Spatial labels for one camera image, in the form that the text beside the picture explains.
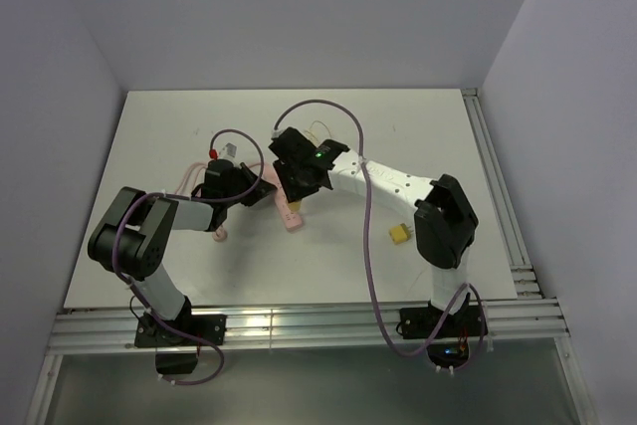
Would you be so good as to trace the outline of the pink power strip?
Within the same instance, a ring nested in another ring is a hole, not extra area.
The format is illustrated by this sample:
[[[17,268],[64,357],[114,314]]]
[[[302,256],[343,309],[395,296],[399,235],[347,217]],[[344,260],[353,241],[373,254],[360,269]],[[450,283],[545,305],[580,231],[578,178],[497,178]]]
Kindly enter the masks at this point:
[[[289,233],[300,230],[304,226],[303,218],[298,211],[294,211],[289,205],[280,178],[270,163],[266,163],[264,166],[263,179],[277,187],[274,202],[285,229]]]

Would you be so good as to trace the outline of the yellow plug adapter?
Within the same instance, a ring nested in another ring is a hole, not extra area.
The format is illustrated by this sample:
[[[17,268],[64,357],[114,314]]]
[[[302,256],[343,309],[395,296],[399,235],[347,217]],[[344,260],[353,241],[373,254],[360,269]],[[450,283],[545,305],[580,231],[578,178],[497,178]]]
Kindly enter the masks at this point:
[[[391,227],[388,234],[394,245],[401,245],[412,238],[413,228],[405,223],[400,223],[399,225]]]

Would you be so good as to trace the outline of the yellow plug with cable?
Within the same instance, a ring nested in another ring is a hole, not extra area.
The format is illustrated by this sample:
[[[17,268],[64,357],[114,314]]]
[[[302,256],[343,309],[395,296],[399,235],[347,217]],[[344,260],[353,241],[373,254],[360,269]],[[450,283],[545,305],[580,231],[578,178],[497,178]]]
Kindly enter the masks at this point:
[[[291,212],[298,213],[301,210],[301,201],[289,202],[288,207]]]

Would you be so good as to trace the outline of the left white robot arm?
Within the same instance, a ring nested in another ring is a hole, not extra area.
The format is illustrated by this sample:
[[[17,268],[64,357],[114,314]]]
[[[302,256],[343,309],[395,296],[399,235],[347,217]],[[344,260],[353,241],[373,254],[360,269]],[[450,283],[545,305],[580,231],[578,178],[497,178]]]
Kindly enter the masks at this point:
[[[159,317],[158,333],[182,344],[194,331],[190,302],[170,279],[163,256],[173,231],[213,233],[230,207],[251,207],[274,195],[277,187],[246,164],[227,159],[208,162],[203,180],[189,197],[152,195],[123,187],[88,242],[89,257],[116,274],[150,312]]]

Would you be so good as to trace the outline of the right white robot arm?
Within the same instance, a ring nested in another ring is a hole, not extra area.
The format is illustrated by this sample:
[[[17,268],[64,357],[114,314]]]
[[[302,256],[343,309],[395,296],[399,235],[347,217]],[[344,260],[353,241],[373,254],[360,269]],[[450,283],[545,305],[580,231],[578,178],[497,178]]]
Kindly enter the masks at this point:
[[[378,203],[405,219],[418,253],[432,268],[433,328],[450,335],[464,324],[463,307],[470,296],[465,254],[479,220],[455,177],[404,173],[333,139],[314,145],[292,127],[273,134],[270,150],[288,201],[299,202],[326,188],[356,194],[368,206]]]

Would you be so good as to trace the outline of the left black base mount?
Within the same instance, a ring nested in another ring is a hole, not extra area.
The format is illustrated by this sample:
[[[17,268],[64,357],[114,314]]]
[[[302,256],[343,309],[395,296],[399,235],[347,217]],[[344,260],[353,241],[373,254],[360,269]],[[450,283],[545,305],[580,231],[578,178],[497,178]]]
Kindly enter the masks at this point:
[[[155,351],[155,370],[163,376],[189,375],[198,365],[201,348],[224,343],[227,316],[195,315],[161,325],[149,314],[138,321],[134,347]]]

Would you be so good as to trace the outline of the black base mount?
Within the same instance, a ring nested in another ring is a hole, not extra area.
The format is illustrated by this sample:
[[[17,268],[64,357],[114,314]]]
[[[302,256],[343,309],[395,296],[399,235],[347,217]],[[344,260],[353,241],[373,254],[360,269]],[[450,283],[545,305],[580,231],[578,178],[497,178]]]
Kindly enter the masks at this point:
[[[198,365],[201,348],[224,343],[227,316],[195,315],[161,325],[149,314],[138,321],[134,347],[155,351],[155,370],[163,376],[189,375]]]
[[[405,340],[426,339],[438,325],[442,313],[431,306],[399,310],[396,332]],[[427,347],[427,358],[438,369],[448,372],[465,367],[485,344],[489,328],[479,306],[462,306],[437,329]]]

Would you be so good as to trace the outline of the aluminium front rail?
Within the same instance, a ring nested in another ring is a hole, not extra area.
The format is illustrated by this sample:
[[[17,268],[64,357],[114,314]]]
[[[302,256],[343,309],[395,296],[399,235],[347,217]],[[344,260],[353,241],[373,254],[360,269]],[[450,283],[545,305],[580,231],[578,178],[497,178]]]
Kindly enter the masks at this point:
[[[568,326],[556,299],[486,301],[489,338],[562,338]],[[370,305],[197,308],[195,316],[227,317],[224,350],[383,345]],[[47,355],[134,353],[136,319],[128,308],[56,317]]]

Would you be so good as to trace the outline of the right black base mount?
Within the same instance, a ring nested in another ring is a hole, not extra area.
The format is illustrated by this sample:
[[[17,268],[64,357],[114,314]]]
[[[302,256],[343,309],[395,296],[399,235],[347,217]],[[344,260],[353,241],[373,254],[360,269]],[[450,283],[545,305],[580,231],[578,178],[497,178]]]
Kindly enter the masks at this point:
[[[399,310],[396,332],[405,340],[426,339],[438,325],[442,313],[431,306]],[[448,372],[465,367],[485,344],[489,328],[479,306],[462,306],[437,329],[427,347],[427,358],[438,369]]]

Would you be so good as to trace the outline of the aluminium side rail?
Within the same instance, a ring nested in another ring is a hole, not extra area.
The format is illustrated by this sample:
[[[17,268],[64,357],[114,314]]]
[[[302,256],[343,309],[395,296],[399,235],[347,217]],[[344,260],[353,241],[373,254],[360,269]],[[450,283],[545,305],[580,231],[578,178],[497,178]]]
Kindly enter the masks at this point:
[[[461,96],[477,147],[508,254],[518,297],[543,299],[504,175],[487,128],[477,89],[462,89]]]

